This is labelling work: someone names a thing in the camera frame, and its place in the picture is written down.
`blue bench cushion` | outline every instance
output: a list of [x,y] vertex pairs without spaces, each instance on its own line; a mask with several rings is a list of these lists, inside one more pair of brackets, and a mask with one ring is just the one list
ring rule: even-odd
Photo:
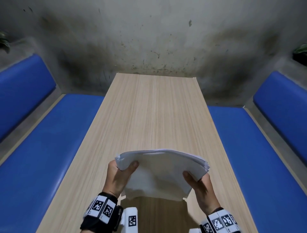
[[247,112],[209,111],[258,232],[307,229],[307,196]]
[[46,97],[56,84],[38,55],[0,73],[0,140]]
[[275,71],[254,95],[254,103],[307,164],[307,91]]
[[102,100],[65,95],[0,166],[0,232],[36,232]]

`white paper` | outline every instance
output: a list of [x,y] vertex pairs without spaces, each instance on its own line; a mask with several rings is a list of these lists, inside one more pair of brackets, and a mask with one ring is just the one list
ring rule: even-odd
[[210,168],[199,156],[168,149],[124,152],[115,160],[120,170],[135,160],[140,164],[122,194],[128,199],[146,196],[181,201],[192,189],[184,180],[183,171],[190,171],[199,180]]

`concrete wall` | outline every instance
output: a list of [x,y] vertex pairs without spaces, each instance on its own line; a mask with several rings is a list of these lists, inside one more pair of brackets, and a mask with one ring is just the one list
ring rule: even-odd
[[65,93],[116,72],[198,77],[209,104],[243,105],[307,40],[306,0],[4,0],[0,30],[32,36]]

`table surface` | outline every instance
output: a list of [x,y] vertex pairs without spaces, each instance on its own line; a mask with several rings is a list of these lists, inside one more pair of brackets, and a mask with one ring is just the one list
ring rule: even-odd
[[[125,151],[159,148],[203,157],[222,207],[243,232],[257,232],[196,78],[118,73],[37,233],[80,232],[108,162]],[[193,190],[186,201],[139,197],[121,205],[137,207],[140,233],[188,233],[205,218]]]

